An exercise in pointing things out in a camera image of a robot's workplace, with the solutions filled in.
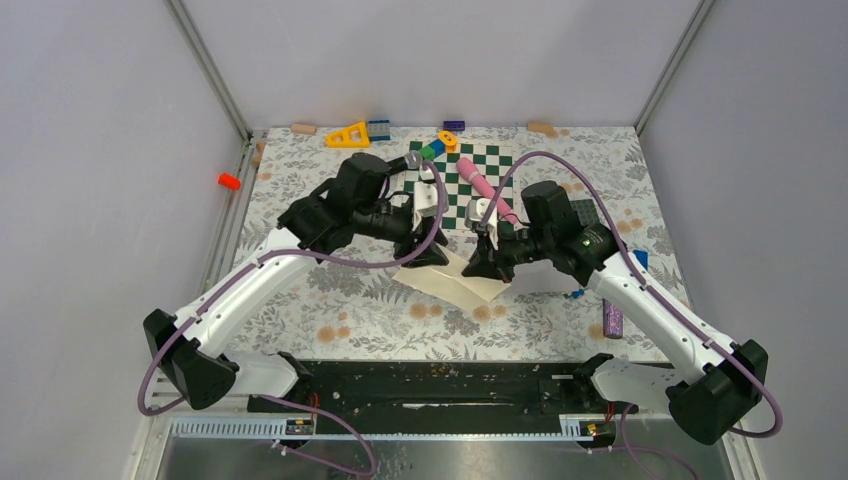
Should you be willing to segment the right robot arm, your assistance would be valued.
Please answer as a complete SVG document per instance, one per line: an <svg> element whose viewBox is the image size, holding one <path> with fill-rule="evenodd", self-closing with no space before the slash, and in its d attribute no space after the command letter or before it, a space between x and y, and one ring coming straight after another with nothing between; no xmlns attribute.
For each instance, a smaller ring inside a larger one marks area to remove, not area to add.
<svg viewBox="0 0 848 480"><path fill-rule="evenodd" d="M521 193L527 226L480 229L465 277L509 283L518 265L548 261L621 310L670 361L638 365L597 354L575 372L575 402L597 412L609 402L632 403L672 417L695 441L711 445L762 399L768 354L753 340L739 344L674 298L621 249L600 223L584 225L553 181Z"/></svg>

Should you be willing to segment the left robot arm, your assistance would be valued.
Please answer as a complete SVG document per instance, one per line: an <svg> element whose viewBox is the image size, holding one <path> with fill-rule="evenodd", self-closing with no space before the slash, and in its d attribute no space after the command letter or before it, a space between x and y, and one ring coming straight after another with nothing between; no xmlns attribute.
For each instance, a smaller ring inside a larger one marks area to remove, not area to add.
<svg viewBox="0 0 848 480"><path fill-rule="evenodd" d="M438 167L417 152L385 161L356 152L294 201L256 250L174 314L143 322L152 361L137 405L146 416L185 403L209 408L230 393L267 395L288 411L310 385L281 354L232 354L235 334L286 286L322 263L358 269L444 264L437 249L447 203Z"/></svg>

